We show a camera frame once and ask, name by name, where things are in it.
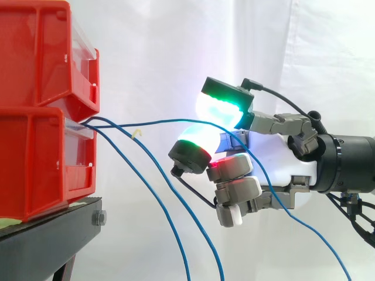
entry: black cable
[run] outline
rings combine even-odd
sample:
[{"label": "black cable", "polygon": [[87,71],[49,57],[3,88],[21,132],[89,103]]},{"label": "black cable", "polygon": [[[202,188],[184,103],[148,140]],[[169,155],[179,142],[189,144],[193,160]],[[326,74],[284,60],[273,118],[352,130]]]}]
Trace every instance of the black cable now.
[{"label": "black cable", "polygon": [[375,240],[371,238],[371,233],[364,230],[355,220],[350,220],[350,222],[352,223],[354,230],[359,234],[359,236],[361,236],[366,243],[375,248]]},{"label": "black cable", "polygon": [[333,195],[333,194],[328,193],[326,195],[329,201],[331,201],[333,205],[335,205],[335,207],[349,220],[349,215],[346,213],[346,211],[344,211],[344,209],[341,208],[341,206],[332,197],[329,197],[329,195]]},{"label": "black cable", "polygon": [[300,109],[300,107],[298,107],[294,102],[292,102],[291,100],[289,100],[288,98],[286,98],[282,94],[280,94],[280,93],[278,93],[278,92],[276,92],[274,90],[271,90],[269,88],[266,88],[266,87],[263,87],[263,91],[265,91],[265,92],[267,92],[267,93],[269,93],[271,95],[274,95],[275,97],[283,100],[284,102],[286,102],[287,104],[289,104],[292,108],[294,108],[298,113],[300,113],[301,115],[309,118],[310,121],[311,121],[312,127],[316,129],[316,131],[318,132],[318,134],[325,134],[325,133],[327,133],[327,130],[323,126],[323,123],[321,121],[322,116],[320,115],[320,113],[318,111],[310,111],[309,113],[306,113],[305,111],[303,111],[302,109]]},{"label": "black cable", "polygon": [[281,99],[282,101],[286,102],[287,104],[289,104],[292,108],[294,108],[301,115],[309,118],[310,121],[311,121],[312,127],[317,131],[318,134],[327,133],[327,130],[326,130],[326,128],[324,128],[324,126],[322,124],[322,121],[321,121],[322,116],[320,115],[320,113],[318,111],[310,111],[309,113],[306,113],[305,111],[300,109],[300,107],[298,107],[294,102],[292,102],[291,100],[289,100],[288,98],[286,98],[282,94],[280,94],[280,93],[278,93],[278,92],[276,92],[272,89],[269,89],[269,88],[263,86],[262,84],[260,84],[258,82],[255,82],[255,81],[247,79],[247,78],[245,78],[243,80],[241,87],[248,90],[248,91],[250,91],[250,90],[265,91],[265,92],[267,92],[271,95],[274,95],[275,97],[277,97],[277,98]]},{"label": "black cable", "polygon": [[192,193],[197,195],[203,202],[205,202],[208,206],[210,206],[213,209],[216,209],[216,204],[212,204],[209,200],[207,200],[203,195],[201,195],[198,191],[196,191],[190,184],[185,182],[181,177],[176,177],[180,183],[182,183],[187,189],[189,189]]},{"label": "black cable", "polygon": [[362,206],[366,206],[368,208],[374,209],[375,210],[375,205],[371,204],[369,202],[362,201]]},{"label": "black cable", "polygon": [[368,216],[366,216],[365,214],[359,214],[362,218],[364,218],[366,221],[368,221],[371,225],[374,223],[371,218],[369,218]]},{"label": "black cable", "polygon": [[336,195],[332,194],[332,193],[328,193],[326,194],[328,197],[332,198],[332,199],[335,199],[336,201],[340,202],[340,203],[344,203],[343,200],[340,198],[340,197],[337,197]]},{"label": "black cable", "polygon": [[271,94],[271,95],[274,95],[275,97],[285,101],[287,104],[289,104],[292,108],[294,108],[298,113],[300,113],[301,115],[303,116],[306,116],[308,118],[310,118],[309,115],[307,115],[307,113],[305,111],[303,111],[302,109],[300,109],[294,102],[292,102],[291,100],[289,100],[288,98],[286,98],[285,96],[283,96],[282,94],[279,94],[278,92],[274,91],[274,90],[271,90],[269,88],[266,88],[266,87],[263,87],[262,89],[263,91]]},{"label": "black cable", "polygon": [[352,223],[352,226],[354,228],[354,230],[358,233],[359,236],[361,236],[361,238],[366,242],[368,243],[370,246],[374,247],[375,248],[375,240],[374,238],[372,238],[372,235],[371,233],[369,233],[368,231],[364,230],[356,221],[355,221],[355,218],[350,218],[349,215],[344,211],[344,209],[335,201],[335,199],[333,199],[334,197],[337,198],[338,201],[341,201],[341,199],[331,193],[328,193],[326,194],[327,195],[327,198],[329,199],[329,201],[332,202],[332,204]]}]

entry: screw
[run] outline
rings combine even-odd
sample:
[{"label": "screw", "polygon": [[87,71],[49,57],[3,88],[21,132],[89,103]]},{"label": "screw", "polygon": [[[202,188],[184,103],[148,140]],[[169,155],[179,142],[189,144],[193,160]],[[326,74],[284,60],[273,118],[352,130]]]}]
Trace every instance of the screw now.
[{"label": "screw", "polygon": [[104,210],[95,211],[93,215],[93,225],[102,227],[107,222],[107,212]]}]

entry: red storage drawer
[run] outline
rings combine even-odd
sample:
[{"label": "red storage drawer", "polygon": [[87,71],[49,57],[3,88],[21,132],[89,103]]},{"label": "red storage drawer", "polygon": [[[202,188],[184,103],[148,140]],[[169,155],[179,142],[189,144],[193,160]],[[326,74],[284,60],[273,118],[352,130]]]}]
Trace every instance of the red storage drawer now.
[{"label": "red storage drawer", "polygon": [[0,2],[0,107],[58,107],[76,122],[99,112],[99,53],[65,1]]},{"label": "red storage drawer", "polygon": [[95,192],[96,133],[58,108],[0,108],[0,218],[28,221]]}]

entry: black metal stand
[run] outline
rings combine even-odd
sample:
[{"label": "black metal stand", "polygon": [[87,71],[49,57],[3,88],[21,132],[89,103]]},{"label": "black metal stand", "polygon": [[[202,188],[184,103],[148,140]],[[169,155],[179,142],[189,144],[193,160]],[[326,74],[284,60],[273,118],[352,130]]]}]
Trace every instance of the black metal stand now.
[{"label": "black metal stand", "polygon": [[0,230],[0,280],[69,281],[76,253],[101,230],[101,198]]}]

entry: blue wire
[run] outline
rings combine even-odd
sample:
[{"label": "blue wire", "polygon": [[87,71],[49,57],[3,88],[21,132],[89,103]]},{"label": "blue wire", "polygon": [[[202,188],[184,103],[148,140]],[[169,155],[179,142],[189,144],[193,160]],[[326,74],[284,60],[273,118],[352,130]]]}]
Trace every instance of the blue wire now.
[{"label": "blue wire", "polygon": [[[86,122],[89,122],[91,119],[97,119],[96,117],[92,117],[90,119],[88,119]],[[236,141],[239,142],[239,144],[246,150],[246,152],[255,160],[255,162],[258,163],[259,167],[261,168],[261,170],[263,171],[264,173],[264,176],[265,178],[267,179],[267,183],[268,183],[268,186],[270,188],[270,191],[272,192],[272,195],[276,198],[276,200],[279,202],[279,204],[283,207],[283,209],[285,210],[285,212],[287,212],[287,214],[292,218],[294,219],[295,221],[297,221],[298,223],[302,224],[303,226],[307,227],[308,229],[310,229],[311,231],[313,231],[327,246],[328,248],[332,251],[332,253],[335,255],[336,259],[338,260],[338,262],[340,263],[342,269],[344,270],[345,272],[345,275],[348,279],[348,281],[351,281],[352,278],[350,277],[349,275],[349,272],[347,271],[344,263],[342,262],[342,260],[340,259],[340,256],[338,255],[338,253],[334,250],[334,248],[331,246],[331,244],[323,237],[322,234],[320,234],[316,229],[314,229],[312,226],[306,224],[305,222],[301,221],[299,218],[295,217],[294,215],[291,214],[291,212],[286,208],[286,206],[284,206],[284,204],[282,203],[282,201],[280,200],[280,198],[277,196],[277,193],[275,192],[272,184],[271,184],[271,180],[270,178],[268,177],[268,174],[266,172],[266,170],[264,169],[262,163],[255,157],[255,155],[249,150],[248,147],[246,147],[245,144],[242,143],[242,141],[236,137],[236,135],[234,135],[233,133],[229,132],[227,129],[219,126],[219,125],[216,125],[214,123],[211,123],[211,122],[206,122],[206,121],[200,121],[200,120],[193,120],[193,119],[166,119],[166,120],[158,120],[158,121],[152,121],[152,122],[144,122],[144,123],[137,123],[137,124],[125,124],[125,125],[119,125],[120,127],[133,127],[133,126],[147,126],[147,125],[155,125],[155,124],[161,124],[161,123],[171,123],[171,122],[193,122],[193,123],[200,123],[200,124],[207,124],[207,125],[211,125],[211,126],[214,126],[214,127],[217,127],[219,129],[221,129],[222,131],[224,131],[225,133],[229,134],[230,136],[232,136]],[[113,128],[113,126],[97,126],[96,128]]]},{"label": "blue wire", "polygon": [[[122,127],[118,126],[117,124],[113,123],[112,121],[108,120],[107,118],[103,118],[103,117],[91,117],[90,119],[88,119],[86,122],[82,123],[84,126],[88,126],[87,123],[89,123],[91,120],[101,120],[101,121],[104,121],[108,124],[111,124],[111,126],[117,128],[118,130],[120,130],[122,133],[124,133],[125,135],[127,135],[129,138],[132,138],[132,135],[125,131],[124,129],[122,129]],[[197,216],[195,215],[195,213],[193,212],[193,210],[190,208],[190,206],[188,205],[188,203],[183,199],[183,197],[178,193],[177,189],[175,189],[175,187],[173,186],[172,182],[169,180],[169,178],[167,177],[166,173],[164,172],[163,168],[161,168],[159,162],[155,159],[155,157],[153,156],[153,154],[144,146],[144,144],[142,142],[140,142],[137,138],[133,138],[134,142],[139,145],[146,153],[147,155],[152,159],[152,161],[154,162],[154,164],[157,166],[158,170],[160,171],[160,173],[163,175],[163,178],[165,179],[165,181],[167,182],[169,188],[172,190],[172,192],[175,194],[175,196],[177,196],[177,198],[180,200],[180,202],[182,203],[182,205],[187,209],[187,211],[189,212],[190,216],[193,218],[194,222],[196,223],[196,225],[198,226],[200,232],[203,234],[204,238],[206,239],[207,243],[209,244],[211,250],[212,250],[212,253],[215,257],[215,260],[216,260],[216,263],[217,263],[217,267],[219,269],[219,274],[220,274],[220,280],[221,281],[224,281],[225,280],[225,277],[224,277],[224,270],[223,270],[223,266],[221,264],[221,261],[220,261],[220,257],[219,257],[219,254],[217,253],[216,251],[216,248],[215,246],[213,245],[210,237],[207,235],[206,231],[204,230],[203,228],[203,225],[200,223],[199,219],[197,218]]]},{"label": "blue wire", "polygon": [[117,151],[117,153],[125,160],[125,162],[128,163],[128,165],[130,166],[130,168],[137,174],[137,176],[144,182],[144,184],[147,186],[147,188],[149,189],[149,191],[151,191],[152,195],[154,195],[154,197],[156,198],[156,200],[158,201],[159,205],[162,207],[163,211],[164,211],[164,214],[165,214],[165,217],[166,219],[168,220],[169,222],[169,225],[171,226],[172,228],[172,231],[173,231],[173,234],[175,235],[176,237],[176,240],[177,240],[177,244],[178,244],[178,247],[180,248],[180,251],[181,251],[181,255],[182,255],[182,258],[183,258],[183,263],[185,265],[185,271],[186,271],[186,277],[187,277],[187,281],[191,281],[191,278],[190,278],[190,271],[189,271],[189,264],[188,264],[188,259],[186,257],[186,254],[185,254],[185,250],[182,246],[182,243],[181,243],[181,239],[180,239],[180,236],[178,235],[178,232],[176,230],[176,227],[175,225],[173,224],[173,221],[172,221],[172,218],[171,216],[169,215],[168,213],[168,210],[167,208],[165,207],[163,201],[160,199],[160,197],[158,196],[158,194],[155,192],[155,190],[150,186],[150,184],[147,182],[147,180],[142,176],[142,174],[137,170],[137,168],[130,162],[130,160],[122,153],[122,151],[117,147],[117,145],[103,132],[101,132],[99,129],[93,127],[93,126],[90,126],[90,125],[85,125],[86,127],[98,132],[100,135],[103,136],[103,138],[105,138],[109,143],[110,145]]}]

